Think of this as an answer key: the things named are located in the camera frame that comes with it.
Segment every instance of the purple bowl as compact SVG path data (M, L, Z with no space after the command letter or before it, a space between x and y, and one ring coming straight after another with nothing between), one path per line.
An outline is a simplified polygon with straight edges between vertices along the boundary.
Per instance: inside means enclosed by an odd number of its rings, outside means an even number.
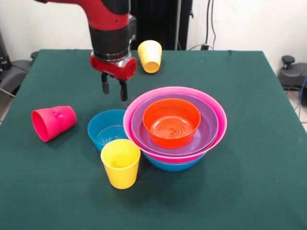
M179 98L191 102L201 113L201 123L196 130L193 140L186 146L178 149L166 149L156 145L150 139L142 121L146 108L152 103L165 98ZM132 117L132 132L139 144L150 152L172 157L187 156L202 151L214 141L218 132L218 119L214 110L207 103L196 97L180 93L167 94L149 99L139 106Z

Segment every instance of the pink bowl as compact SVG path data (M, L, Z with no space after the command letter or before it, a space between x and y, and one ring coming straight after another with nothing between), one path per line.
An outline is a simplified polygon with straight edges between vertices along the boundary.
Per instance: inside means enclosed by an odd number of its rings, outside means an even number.
M200 99L200 100L206 102L208 105L210 105L212 107L212 109L215 111L215 113L217 115L217 119L219 121L219 131L217 133L217 137L216 137L215 141L208 148L204 149L203 151L200 151L198 153L194 153L194 154L188 155L188 156L176 156L176 157L161 156L161 155L151 153L151 152L145 150L134 139L133 134L132 134L132 129L131 129L131 121L132 121L132 117L133 117L135 110L142 103L147 101L148 99L151 99L151 98L156 97L158 95L165 95L165 94L171 94L171 93L183 93L183 94L187 94L187 95L197 97L198 99ZM196 160L197 158L199 158L200 156L205 154L207 151L213 149L222 140L223 136L225 135L226 129L227 129L226 113L225 113L224 109L222 108L222 106L214 98L212 98L211 96L209 96L206 93L201 92L199 90L187 88L187 87L179 87L179 86L158 88L158 89L151 90L151 91L148 91L148 92L142 94L137 99L135 99L129 105L129 107L127 108L125 115L124 115L123 123L124 123L124 130L125 130L127 137L135 145L137 145L138 148L140 148L143 152L148 154L150 157L152 157L152 158L154 158L158 161L170 163L170 164L183 164L183 163L187 163L187 162Z

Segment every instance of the orange bowl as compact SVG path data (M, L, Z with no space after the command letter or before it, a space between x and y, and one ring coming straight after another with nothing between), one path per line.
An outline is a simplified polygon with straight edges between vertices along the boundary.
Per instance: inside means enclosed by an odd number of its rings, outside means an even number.
M200 123L201 114L197 107L178 98L156 101L143 115L143 124L152 141L167 149L189 144Z

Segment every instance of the white wall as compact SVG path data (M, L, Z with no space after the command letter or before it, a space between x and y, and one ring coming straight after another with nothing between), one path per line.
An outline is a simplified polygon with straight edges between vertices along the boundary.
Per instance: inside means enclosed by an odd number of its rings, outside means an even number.
M194 0L188 48L205 40L206 7ZM263 50L275 71L284 54L307 62L307 0L215 0L213 21L216 49ZM74 5L0 0L0 30L12 60L42 48L91 48L85 14Z
M0 0L0 30L12 60L43 48L92 47L85 13L72 4Z
M188 48L205 41L207 2L194 0ZM213 22L215 49L263 50L275 72L285 54L307 62L307 0L215 0Z

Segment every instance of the stacked bowls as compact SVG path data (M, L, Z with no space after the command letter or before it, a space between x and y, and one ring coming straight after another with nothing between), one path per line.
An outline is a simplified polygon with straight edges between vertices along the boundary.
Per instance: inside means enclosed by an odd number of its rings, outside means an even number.
M227 118L221 105L204 92L164 87L135 99L123 126L153 165L178 172L195 165L222 140Z

